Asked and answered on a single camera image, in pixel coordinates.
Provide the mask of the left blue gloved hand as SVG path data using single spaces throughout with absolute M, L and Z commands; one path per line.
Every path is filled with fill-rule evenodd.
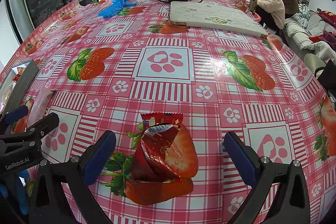
M 11 174 L 9 177 L 1 177 L 2 196 L 7 199 L 9 194 L 12 194 L 23 215 L 27 215 L 29 212 L 29 198 L 26 192 L 26 184 L 22 183 L 21 179 L 27 180 L 29 178 L 28 170 Z

